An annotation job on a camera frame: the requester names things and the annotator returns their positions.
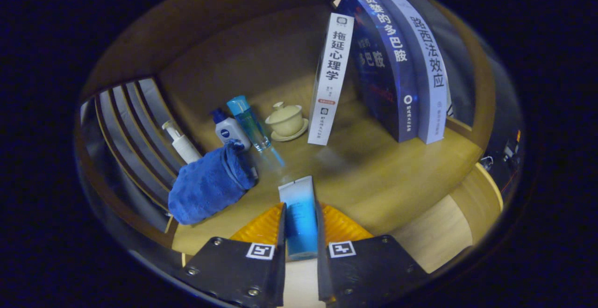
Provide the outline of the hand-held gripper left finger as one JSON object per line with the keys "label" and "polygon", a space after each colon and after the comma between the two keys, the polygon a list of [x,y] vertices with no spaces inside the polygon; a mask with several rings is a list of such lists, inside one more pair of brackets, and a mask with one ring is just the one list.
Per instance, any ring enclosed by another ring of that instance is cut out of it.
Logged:
{"label": "hand-held gripper left finger", "polygon": [[267,210],[233,237],[212,237],[181,268],[193,293],[221,305],[277,308],[284,304],[286,204]]}

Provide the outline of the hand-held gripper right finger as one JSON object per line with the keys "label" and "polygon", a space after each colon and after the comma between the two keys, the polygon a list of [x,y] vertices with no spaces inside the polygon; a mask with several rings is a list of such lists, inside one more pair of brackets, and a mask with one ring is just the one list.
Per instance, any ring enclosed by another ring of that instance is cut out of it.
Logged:
{"label": "hand-held gripper right finger", "polygon": [[389,305],[430,275],[388,234],[374,236],[325,203],[316,206],[318,293],[327,305]]}

